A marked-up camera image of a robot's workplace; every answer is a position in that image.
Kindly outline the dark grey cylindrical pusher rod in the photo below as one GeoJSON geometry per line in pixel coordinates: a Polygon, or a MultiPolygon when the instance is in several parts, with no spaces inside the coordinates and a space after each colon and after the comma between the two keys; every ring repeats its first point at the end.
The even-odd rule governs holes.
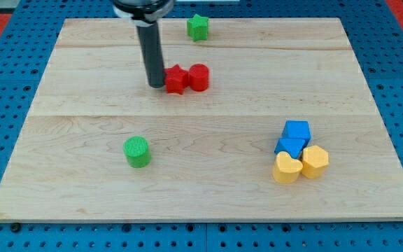
{"type": "Polygon", "coordinates": [[[152,88],[162,88],[164,86],[165,70],[159,25],[157,22],[153,22],[147,27],[137,27],[136,30],[148,84],[152,88]]]}

